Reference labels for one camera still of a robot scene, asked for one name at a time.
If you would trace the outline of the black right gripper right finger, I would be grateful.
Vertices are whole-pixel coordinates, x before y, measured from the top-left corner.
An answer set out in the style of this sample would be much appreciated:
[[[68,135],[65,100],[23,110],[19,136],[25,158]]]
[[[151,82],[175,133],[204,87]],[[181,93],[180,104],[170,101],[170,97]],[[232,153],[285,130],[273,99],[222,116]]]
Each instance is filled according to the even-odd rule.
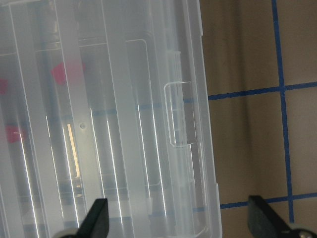
[[[254,238],[294,238],[295,233],[259,195],[248,198],[248,228]]]

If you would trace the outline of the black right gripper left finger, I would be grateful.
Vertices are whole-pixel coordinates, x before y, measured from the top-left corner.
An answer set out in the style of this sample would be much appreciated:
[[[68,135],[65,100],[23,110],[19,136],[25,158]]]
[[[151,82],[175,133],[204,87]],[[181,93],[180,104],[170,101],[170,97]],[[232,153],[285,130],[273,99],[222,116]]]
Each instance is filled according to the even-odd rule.
[[[108,201],[98,198],[94,201],[83,223],[77,231],[78,238],[106,238],[109,233]]]

